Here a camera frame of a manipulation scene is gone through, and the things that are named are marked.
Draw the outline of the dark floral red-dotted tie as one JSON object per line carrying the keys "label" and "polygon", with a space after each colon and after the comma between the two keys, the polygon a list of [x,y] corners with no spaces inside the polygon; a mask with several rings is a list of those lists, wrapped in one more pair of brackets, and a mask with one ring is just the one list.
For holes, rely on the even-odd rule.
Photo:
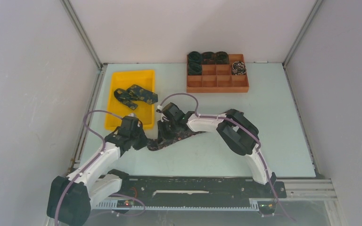
{"label": "dark floral red-dotted tie", "polygon": [[156,139],[148,140],[147,149],[150,151],[158,151],[202,133],[204,132],[181,131],[171,134],[169,138],[165,138],[162,132],[159,131]]}

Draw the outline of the white-patterned tie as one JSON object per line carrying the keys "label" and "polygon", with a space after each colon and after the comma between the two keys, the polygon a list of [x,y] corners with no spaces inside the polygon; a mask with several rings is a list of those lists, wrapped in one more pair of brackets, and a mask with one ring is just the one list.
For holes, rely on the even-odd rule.
{"label": "white-patterned tie", "polygon": [[231,64],[232,75],[244,75],[247,73],[246,65],[243,61],[235,61]]}

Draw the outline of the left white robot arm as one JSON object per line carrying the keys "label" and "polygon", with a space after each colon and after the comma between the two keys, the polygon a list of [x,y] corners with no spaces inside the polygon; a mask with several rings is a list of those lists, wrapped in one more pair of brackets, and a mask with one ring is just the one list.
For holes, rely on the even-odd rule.
{"label": "left white robot arm", "polygon": [[101,145],[87,162],[66,177],[57,176],[51,183],[46,214],[55,224],[82,226],[97,204],[109,195],[129,193],[130,183],[110,174],[108,168],[131,148],[139,150],[147,146],[142,122],[124,116],[113,132],[98,137]]}

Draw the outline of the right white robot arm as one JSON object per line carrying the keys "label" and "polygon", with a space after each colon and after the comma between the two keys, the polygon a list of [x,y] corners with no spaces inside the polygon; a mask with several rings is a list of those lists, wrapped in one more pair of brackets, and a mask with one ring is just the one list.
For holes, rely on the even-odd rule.
{"label": "right white robot arm", "polygon": [[259,130],[243,112],[230,109],[219,115],[184,113],[174,103],[158,106],[157,112],[161,114],[157,122],[158,138],[152,143],[151,150],[163,149],[197,134],[217,133],[229,149],[246,159],[257,194],[267,197],[274,191],[277,177],[262,154]]}

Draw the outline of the yellow plastic bin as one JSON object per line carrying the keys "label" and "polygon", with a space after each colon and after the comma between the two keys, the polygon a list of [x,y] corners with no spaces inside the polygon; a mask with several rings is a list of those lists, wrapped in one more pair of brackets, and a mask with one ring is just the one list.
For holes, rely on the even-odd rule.
{"label": "yellow plastic bin", "polygon": [[153,129],[155,124],[153,104],[149,105],[142,101],[134,101],[134,103],[138,106],[133,110],[127,107],[125,104],[121,103],[115,97],[115,92],[117,89],[120,89],[124,93],[132,85],[138,85],[145,90],[155,92],[155,71],[139,70],[112,73],[107,95],[107,111],[118,116],[127,116],[133,113],[141,120],[145,130]]}

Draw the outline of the dark gold-patterned folded tie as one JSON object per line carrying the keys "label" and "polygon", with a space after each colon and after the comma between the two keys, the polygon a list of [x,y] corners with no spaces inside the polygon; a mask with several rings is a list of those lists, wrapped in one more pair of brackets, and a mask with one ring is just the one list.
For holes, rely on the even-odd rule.
{"label": "dark gold-patterned folded tie", "polygon": [[132,110],[138,108],[136,101],[142,101],[148,105],[158,102],[158,95],[139,85],[133,84],[128,89],[118,88],[114,91],[114,97],[123,105]]}

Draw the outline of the orange compartment tray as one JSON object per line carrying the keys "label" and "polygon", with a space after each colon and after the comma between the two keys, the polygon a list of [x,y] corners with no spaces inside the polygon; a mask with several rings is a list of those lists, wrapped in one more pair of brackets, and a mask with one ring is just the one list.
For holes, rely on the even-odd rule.
{"label": "orange compartment tray", "polygon": [[187,72],[186,91],[188,93],[247,93],[250,88],[247,73],[244,75],[231,74],[231,64],[235,61],[245,62],[244,55],[229,53],[228,55],[228,65],[201,64],[202,75],[188,75]]}

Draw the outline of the rolled dark red-patterned tie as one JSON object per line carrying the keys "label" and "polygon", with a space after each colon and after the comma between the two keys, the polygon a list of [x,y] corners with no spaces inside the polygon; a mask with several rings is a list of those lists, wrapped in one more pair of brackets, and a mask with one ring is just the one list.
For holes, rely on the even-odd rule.
{"label": "rolled dark red-patterned tie", "polygon": [[214,52],[203,52],[202,56],[202,65],[214,65],[216,63],[216,54]]}

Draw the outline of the rolled dark gold-patterned tie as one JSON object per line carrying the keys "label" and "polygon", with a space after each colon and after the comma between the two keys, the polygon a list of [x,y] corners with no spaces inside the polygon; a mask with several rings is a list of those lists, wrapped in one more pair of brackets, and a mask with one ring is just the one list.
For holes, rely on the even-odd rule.
{"label": "rolled dark gold-patterned tie", "polygon": [[215,64],[216,65],[228,65],[229,55],[227,52],[219,51],[215,53]]}

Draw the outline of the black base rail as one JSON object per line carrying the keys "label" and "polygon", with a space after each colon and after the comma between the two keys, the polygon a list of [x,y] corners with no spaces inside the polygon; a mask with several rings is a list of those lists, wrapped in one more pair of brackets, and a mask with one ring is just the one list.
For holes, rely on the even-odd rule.
{"label": "black base rail", "polygon": [[261,185],[252,178],[130,176],[122,181],[119,194],[97,205],[113,210],[253,210],[256,200],[274,201],[273,191],[286,198],[285,185]]}

